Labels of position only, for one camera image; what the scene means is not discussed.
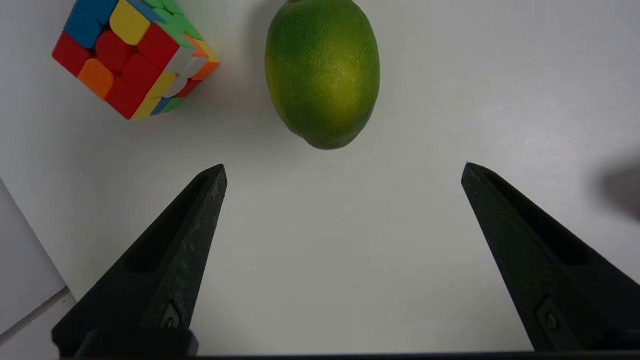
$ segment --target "green lime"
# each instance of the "green lime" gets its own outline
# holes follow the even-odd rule
[[[310,145],[343,147],[369,121],[380,59],[352,0],[288,0],[271,21],[264,63],[276,111]]]

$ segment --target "white table surface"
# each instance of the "white table surface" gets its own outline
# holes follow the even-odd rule
[[[600,195],[640,154],[640,2],[359,0],[380,96],[336,151],[291,134],[269,100],[281,4],[182,1],[222,65],[141,122],[51,59],[72,1],[3,5],[0,176],[76,297],[218,163],[201,354],[530,349],[460,186],[466,161],[640,279],[640,224]]]

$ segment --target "green cube sticker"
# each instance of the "green cube sticker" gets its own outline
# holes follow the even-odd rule
[[[184,15],[175,14],[173,16],[173,21],[178,24],[178,26],[184,30],[185,33],[189,34],[192,38],[197,40],[203,40],[202,35],[196,29],[196,27],[189,21]]]
[[[145,0],[145,3],[147,3],[147,5],[151,6],[152,8],[164,9],[162,0]]]
[[[184,15],[178,4],[174,0],[163,0],[164,9],[172,14]]]
[[[164,107],[164,109],[160,113],[164,114],[164,113],[168,113],[169,111],[172,111],[173,109],[178,107],[178,105],[180,105],[182,100],[184,100],[183,97],[172,98],[171,100],[169,100],[169,103]]]
[[[158,14],[158,16],[160,16],[160,19],[162,19],[164,22],[166,22],[169,25],[173,25],[176,27],[179,27],[180,24],[178,24],[174,19],[173,19],[173,15],[171,15],[170,13],[168,13],[165,9],[162,8],[156,8],[154,9],[154,11],[156,12],[156,14]]]
[[[173,24],[163,24],[161,22],[157,22],[156,24],[161,27],[162,30],[164,30],[164,32],[166,32],[172,39],[174,39],[175,42],[178,43],[178,45],[193,49],[193,45],[191,45],[191,43],[187,39],[185,39],[184,36],[182,36],[182,30],[177,29]]]

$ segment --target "rubik's cube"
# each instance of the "rubik's cube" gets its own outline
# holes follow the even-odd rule
[[[53,58],[131,120],[171,111],[220,63],[174,0],[77,0]]]

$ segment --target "screw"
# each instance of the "screw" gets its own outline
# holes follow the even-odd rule
[[[549,329],[556,330],[558,328],[558,320],[553,313],[547,313],[547,315],[545,315],[545,319],[547,320],[547,327]]]

